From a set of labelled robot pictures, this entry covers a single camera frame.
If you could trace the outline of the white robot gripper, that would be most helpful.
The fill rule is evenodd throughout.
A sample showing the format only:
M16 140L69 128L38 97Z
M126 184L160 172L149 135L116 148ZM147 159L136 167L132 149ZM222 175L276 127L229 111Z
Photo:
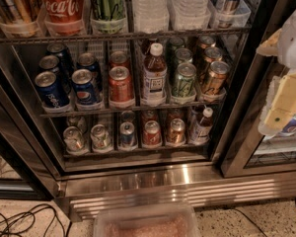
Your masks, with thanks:
M259 45L256 53L277 56L278 61L296 69L296 10L267 40ZM262 108L258 131L272 136L280 132L296 115L296 70L283 77L274 76L269 84L265 105Z

